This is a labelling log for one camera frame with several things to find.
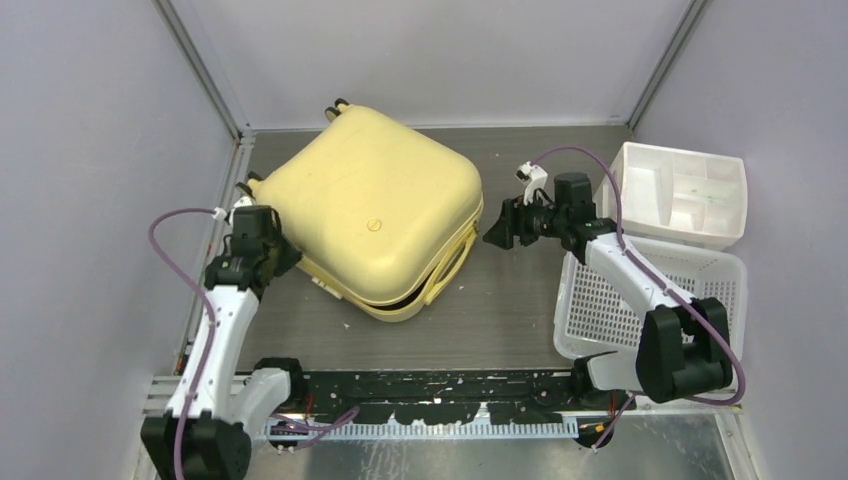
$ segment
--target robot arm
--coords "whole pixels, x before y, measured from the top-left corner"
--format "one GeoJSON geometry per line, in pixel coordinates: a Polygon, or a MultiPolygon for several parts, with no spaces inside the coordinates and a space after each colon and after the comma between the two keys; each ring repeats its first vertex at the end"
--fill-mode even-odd
{"type": "Polygon", "coordinates": [[[214,309],[215,325],[204,310],[195,349],[162,417],[147,417],[141,437],[159,476],[174,478],[174,445],[182,445],[186,479],[244,477],[252,445],[264,439],[264,427],[273,411],[302,381],[295,360],[265,359],[251,382],[231,398],[236,361],[265,288],[274,277],[294,267],[301,253],[283,236],[275,210],[242,197],[225,215],[232,224],[224,252],[206,267],[206,298],[214,309]],[[188,394],[196,383],[195,396],[188,394]],[[177,439],[176,425],[185,414],[186,427],[177,439]]]}
{"type": "MultiPolygon", "coordinates": [[[[538,166],[531,169],[524,165],[516,175],[528,188],[532,185],[538,190],[539,182],[534,183],[534,179],[546,177],[539,170],[538,166]]],[[[730,385],[733,372],[729,359],[675,299],[688,302],[727,340],[724,306],[715,298],[697,299],[677,286],[636,251],[626,236],[622,237],[622,248],[615,222],[596,217],[591,184],[585,174],[560,174],[554,184],[555,201],[548,199],[548,204],[537,198],[537,190],[504,200],[498,221],[483,241],[508,250],[514,246],[515,236],[524,246],[539,237],[558,238],[565,250],[601,275],[644,319],[636,354],[614,351],[583,359],[581,364],[586,365],[592,386],[644,392],[662,403],[730,385]],[[683,334],[692,336],[692,342],[684,343],[683,334]]]]}

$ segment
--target gray wall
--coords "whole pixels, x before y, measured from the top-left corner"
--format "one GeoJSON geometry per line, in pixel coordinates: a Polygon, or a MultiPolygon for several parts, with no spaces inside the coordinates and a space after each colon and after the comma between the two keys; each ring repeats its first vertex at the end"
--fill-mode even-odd
{"type": "Polygon", "coordinates": [[[772,478],[844,478],[848,3],[713,2],[636,132],[745,160],[744,403],[772,478]]]}
{"type": "Polygon", "coordinates": [[[326,125],[624,123],[689,0],[174,0],[235,114],[326,125]]]}
{"type": "MultiPolygon", "coordinates": [[[[0,478],[129,478],[191,298],[147,226],[216,201],[232,140],[149,0],[3,0],[0,62],[0,478]]],[[[165,247],[196,270],[209,226],[165,247]]]]}

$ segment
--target white storage box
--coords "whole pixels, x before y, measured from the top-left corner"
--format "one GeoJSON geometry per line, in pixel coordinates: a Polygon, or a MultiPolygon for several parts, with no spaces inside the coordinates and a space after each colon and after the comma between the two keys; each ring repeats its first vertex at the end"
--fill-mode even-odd
{"type": "MultiPolygon", "coordinates": [[[[745,232],[748,185],[739,158],[627,142],[612,171],[626,233],[723,250],[745,232]]],[[[599,217],[616,218],[609,179],[594,201],[599,217]]]]}
{"type": "MultiPolygon", "coordinates": [[[[726,253],[645,238],[633,245],[671,281],[698,298],[716,297],[730,326],[730,348],[742,357],[747,272],[741,260],[726,253]]],[[[644,319],[600,275],[565,257],[554,314],[554,346],[563,357],[576,359],[617,350],[634,355],[644,319]]]]}

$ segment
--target gray metal floor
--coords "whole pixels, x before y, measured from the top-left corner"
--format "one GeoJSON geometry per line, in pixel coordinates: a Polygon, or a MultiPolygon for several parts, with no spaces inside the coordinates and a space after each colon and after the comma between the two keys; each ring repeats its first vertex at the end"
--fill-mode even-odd
{"type": "MultiPolygon", "coordinates": [[[[482,229],[504,198],[521,193],[519,164],[556,145],[577,144],[611,161],[631,137],[626,127],[432,129],[423,133],[470,158],[483,178],[482,229]]],[[[267,175],[302,149],[315,132],[263,133],[250,169],[267,175]]],[[[602,170],[577,153],[545,163],[553,176],[583,171],[594,185],[602,170]]],[[[265,292],[239,359],[250,369],[262,357],[300,359],[304,368],[455,369],[563,367],[554,350],[553,316],[563,251],[540,240],[505,252],[478,241],[453,283],[417,316],[383,323],[338,301],[293,270],[265,292]]]]}
{"type": "Polygon", "coordinates": [[[733,478],[711,415],[625,417],[586,458],[572,440],[318,442],[254,451],[246,480],[723,480],[733,478]]]}

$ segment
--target suitcase lid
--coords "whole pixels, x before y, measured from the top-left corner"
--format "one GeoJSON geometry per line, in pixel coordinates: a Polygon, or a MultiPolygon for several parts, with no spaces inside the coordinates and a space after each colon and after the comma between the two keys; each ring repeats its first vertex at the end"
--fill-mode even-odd
{"type": "Polygon", "coordinates": [[[306,258],[373,305],[413,293],[482,202],[467,158],[353,105],[267,179],[249,184],[306,258]]]}

